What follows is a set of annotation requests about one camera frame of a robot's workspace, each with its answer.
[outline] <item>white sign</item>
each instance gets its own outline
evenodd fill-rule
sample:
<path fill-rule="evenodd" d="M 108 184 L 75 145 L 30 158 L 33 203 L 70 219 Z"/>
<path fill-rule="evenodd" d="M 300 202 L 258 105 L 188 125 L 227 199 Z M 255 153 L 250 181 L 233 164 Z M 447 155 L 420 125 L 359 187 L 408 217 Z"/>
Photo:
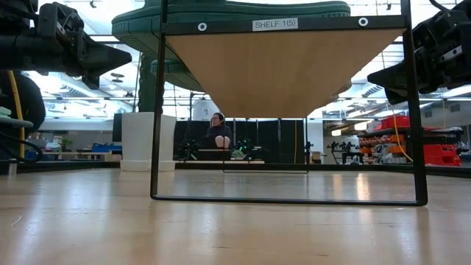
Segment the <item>white sign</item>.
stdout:
<path fill-rule="evenodd" d="M 279 18 L 262 21 L 252 21 L 252 31 L 268 31 L 280 29 L 297 29 L 297 18 Z"/>

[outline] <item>white pedestal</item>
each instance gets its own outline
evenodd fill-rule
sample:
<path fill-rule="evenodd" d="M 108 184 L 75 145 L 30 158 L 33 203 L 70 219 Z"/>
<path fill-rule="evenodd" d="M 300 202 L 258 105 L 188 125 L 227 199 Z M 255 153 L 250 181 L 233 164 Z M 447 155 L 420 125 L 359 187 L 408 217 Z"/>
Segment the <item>white pedestal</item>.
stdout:
<path fill-rule="evenodd" d="M 162 115 L 160 126 L 159 172 L 175 170 L 174 130 L 176 118 Z M 123 160 L 125 172 L 150 172 L 154 113 L 125 113 L 122 122 Z"/>

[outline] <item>wooden floor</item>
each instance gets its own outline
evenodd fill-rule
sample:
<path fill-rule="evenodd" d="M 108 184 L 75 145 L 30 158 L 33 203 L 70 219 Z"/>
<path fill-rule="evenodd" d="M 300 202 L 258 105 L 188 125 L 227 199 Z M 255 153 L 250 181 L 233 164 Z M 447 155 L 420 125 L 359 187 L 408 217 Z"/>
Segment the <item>wooden floor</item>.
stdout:
<path fill-rule="evenodd" d="M 413 199 L 383 172 L 160 176 L 165 195 Z M 423 208 L 319 207 L 149 198 L 116 169 L 0 177 L 0 264 L 470 264 L 471 180 L 429 177 Z"/>

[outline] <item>metal leg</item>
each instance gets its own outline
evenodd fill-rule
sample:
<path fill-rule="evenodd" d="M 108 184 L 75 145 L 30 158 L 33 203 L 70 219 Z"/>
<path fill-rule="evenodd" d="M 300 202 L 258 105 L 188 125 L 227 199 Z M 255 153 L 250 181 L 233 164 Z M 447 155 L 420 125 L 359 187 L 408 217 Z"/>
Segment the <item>metal leg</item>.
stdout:
<path fill-rule="evenodd" d="M 411 0 L 401 1 L 401 13 L 406 21 L 407 30 L 403 34 L 404 59 L 406 60 L 408 108 L 411 121 L 412 158 L 414 159 L 414 183 L 417 203 L 428 202 L 427 176 L 425 173 L 424 150 L 422 140 L 422 121 L 420 118 L 419 92 L 417 90 L 417 72 L 412 36 Z"/>
<path fill-rule="evenodd" d="M 160 120 L 162 118 L 163 106 L 163 92 L 164 92 L 164 75 L 165 71 L 165 50 L 166 50 L 166 36 L 163 32 L 163 25 L 167 22 L 167 7 L 168 0 L 162 0 L 160 7 L 160 31 L 159 31 L 159 54 L 157 56 L 157 82 L 156 82 L 156 97 L 154 109 L 154 134 L 152 143 L 152 167 L 150 178 L 150 197 L 157 196 L 157 185 L 159 180 L 159 151 L 160 151 Z"/>

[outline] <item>black metal frame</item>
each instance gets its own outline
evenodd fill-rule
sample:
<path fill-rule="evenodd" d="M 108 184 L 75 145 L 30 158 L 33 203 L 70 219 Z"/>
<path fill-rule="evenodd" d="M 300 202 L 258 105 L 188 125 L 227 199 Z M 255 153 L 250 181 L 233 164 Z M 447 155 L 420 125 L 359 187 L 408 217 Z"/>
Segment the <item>black metal frame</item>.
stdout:
<path fill-rule="evenodd" d="M 159 53 L 157 65 L 157 97 L 155 99 L 154 135 L 152 145 L 152 170 L 150 195 L 152 199 L 197 202 L 248 202 L 248 203 L 285 203 L 311 205 L 388 205 L 388 206 L 423 206 L 428 202 L 427 179 L 422 148 L 422 122 L 420 118 L 419 95 L 417 90 L 417 73 L 414 58 L 414 42 L 411 28 L 411 0 L 401 0 L 402 15 L 365 16 L 344 18 L 299 18 L 298 29 L 289 31 L 314 30 L 368 30 L 368 29 L 406 29 L 403 33 L 404 58 L 407 69 L 407 86 L 409 87 L 408 108 L 411 121 L 412 155 L 414 159 L 415 201 L 355 201 L 355 200 L 309 200 L 309 199 L 256 199 L 256 198 L 224 198 L 224 197 L 173 197 L 159 196 L 158 165 L 160 146 L 160 119 L 163 113 L 164 63 L 167 35 L 201 35 L 230 34 L 252 32 L 251 21 L 217 21 L 206 22 L 205 30 L 199 23 L 167 24 L 168 0 L 162 0 L 160 8 Z M 366 26 L 361 26 L 360 18 L 368 19 Z"/>

